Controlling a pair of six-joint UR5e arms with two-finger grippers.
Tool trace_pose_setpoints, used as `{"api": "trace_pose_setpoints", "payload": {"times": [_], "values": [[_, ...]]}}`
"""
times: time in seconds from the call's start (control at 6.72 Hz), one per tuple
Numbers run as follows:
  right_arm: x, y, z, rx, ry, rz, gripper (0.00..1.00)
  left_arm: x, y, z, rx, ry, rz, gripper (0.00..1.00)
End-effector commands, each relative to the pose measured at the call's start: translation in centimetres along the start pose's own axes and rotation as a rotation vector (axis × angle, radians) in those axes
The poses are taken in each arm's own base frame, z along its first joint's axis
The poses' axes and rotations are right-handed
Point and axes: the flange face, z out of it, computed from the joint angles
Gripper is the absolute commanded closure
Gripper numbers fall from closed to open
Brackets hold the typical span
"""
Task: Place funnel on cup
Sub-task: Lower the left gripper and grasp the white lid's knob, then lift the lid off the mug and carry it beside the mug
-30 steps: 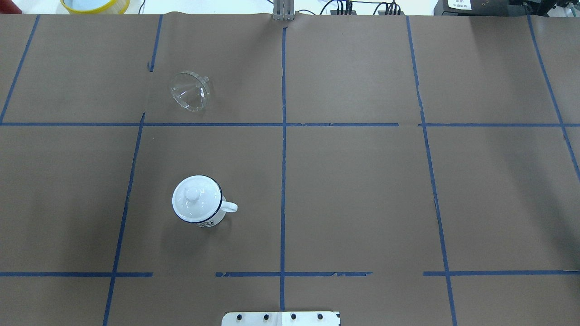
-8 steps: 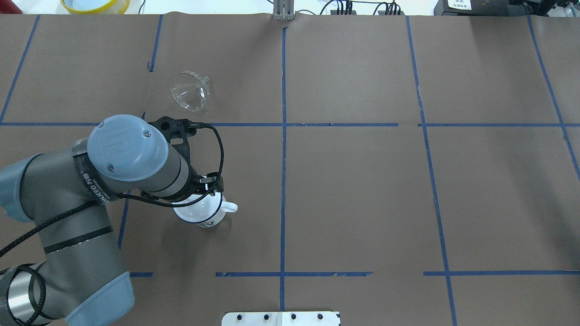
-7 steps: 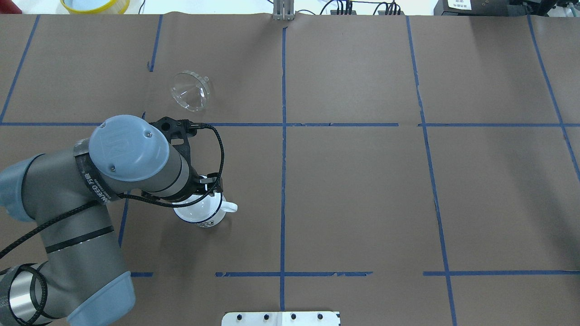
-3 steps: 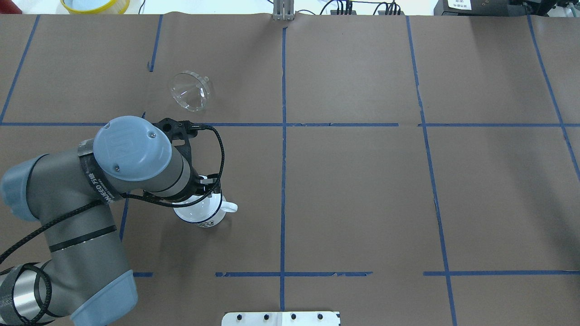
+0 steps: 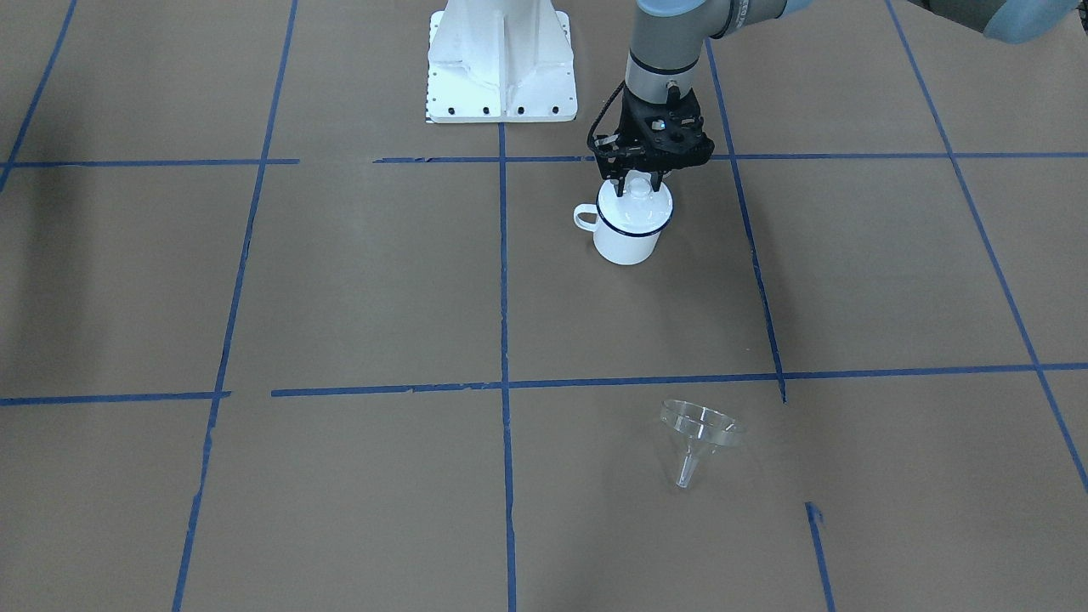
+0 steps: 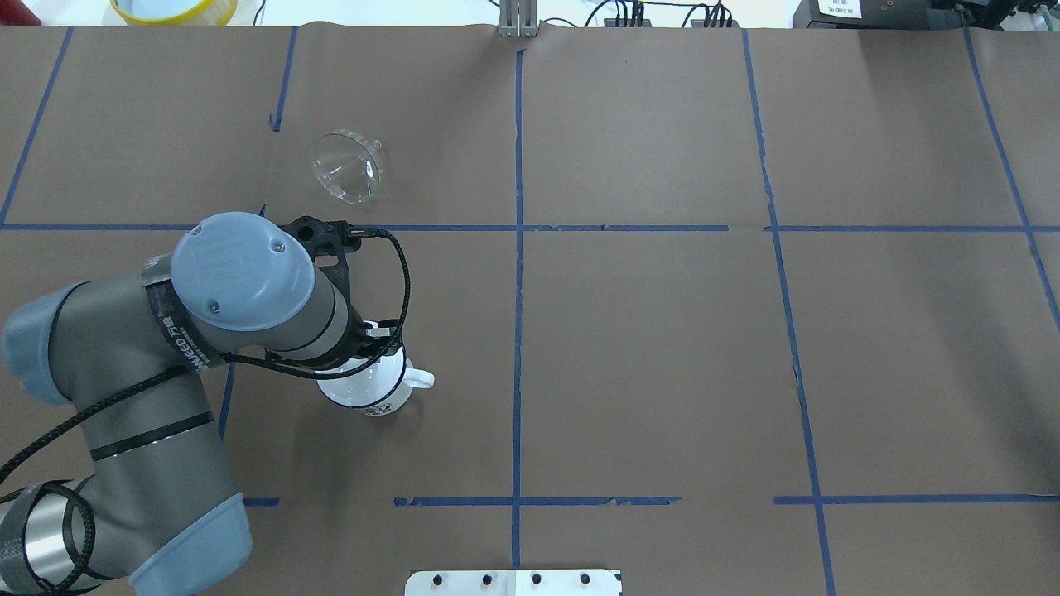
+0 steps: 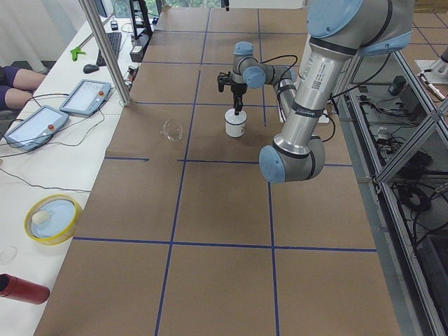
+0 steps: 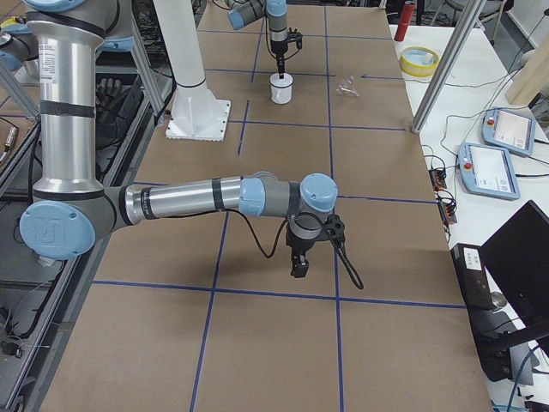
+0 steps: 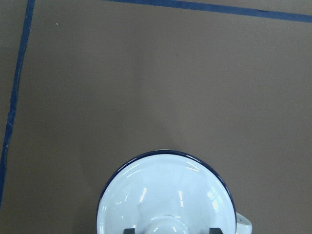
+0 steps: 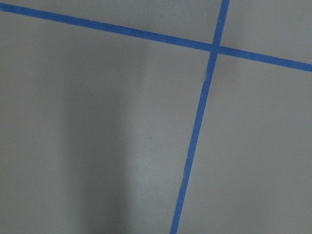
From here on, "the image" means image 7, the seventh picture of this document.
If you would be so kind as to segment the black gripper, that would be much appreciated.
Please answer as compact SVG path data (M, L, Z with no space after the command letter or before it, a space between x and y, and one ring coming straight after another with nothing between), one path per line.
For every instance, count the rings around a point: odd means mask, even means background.
M231 82L230 87L231 92L233 94L234 112L237 113L237 115L239 115L242 112L242 108L244 105L243 96L246 93L246 84Z

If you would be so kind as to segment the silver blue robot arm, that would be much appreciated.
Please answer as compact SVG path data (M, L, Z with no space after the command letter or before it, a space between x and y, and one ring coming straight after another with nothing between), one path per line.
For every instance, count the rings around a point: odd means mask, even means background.
M236 111L247 88L271 85L285 116L282 131L262 148L259 165L270 183L319 175L326 154L314 130L347 60L392 53L411 41L414 1L313 1L307 29L311 53L298 86L287 67L262 64L253 45L238 42L229 74Z

